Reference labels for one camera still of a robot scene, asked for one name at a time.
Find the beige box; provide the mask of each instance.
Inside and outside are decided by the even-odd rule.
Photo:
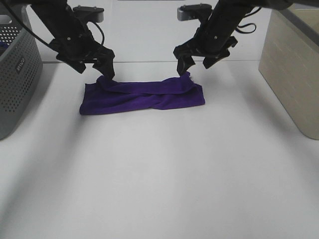
[[[319,9],[273,11],[259,70],[299,130],[319,139]]]

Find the blue object in basket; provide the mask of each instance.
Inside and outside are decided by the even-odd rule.
[[[7,49],[9,46],[6,43],[0,41],[0,47]]]

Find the purple cloth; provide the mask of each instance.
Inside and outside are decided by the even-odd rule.
[[[169,110],[205,104],[202,87],[186,72],[161,82],[116,82],[101,76],[85,85],[82,115],[101,115],[142,109]]]
[[[8,44],[0,41],[0,47],[7,49],[9,46],[8,46]]]

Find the purple towel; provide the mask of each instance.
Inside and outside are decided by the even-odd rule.
[[[82,115],[101,115],[142,109],[169,110],[205,104],[202,87],[186,72],[161,82],[119,83],[101,76],[85,85]]]
[[[0,47],[7,49],[9,46],[8,46],[8,44],[0,41]]]

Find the ventilated basket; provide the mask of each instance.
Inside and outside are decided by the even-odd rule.
[[[25,7],[14,12],[30,27]],[[0,24],[0,41],[8,49],[0,56],[0,139],[8,136],[17,125],[38,83],[42,61],[34,37],[14,20],[0,3],[0,15],[11,22]]]

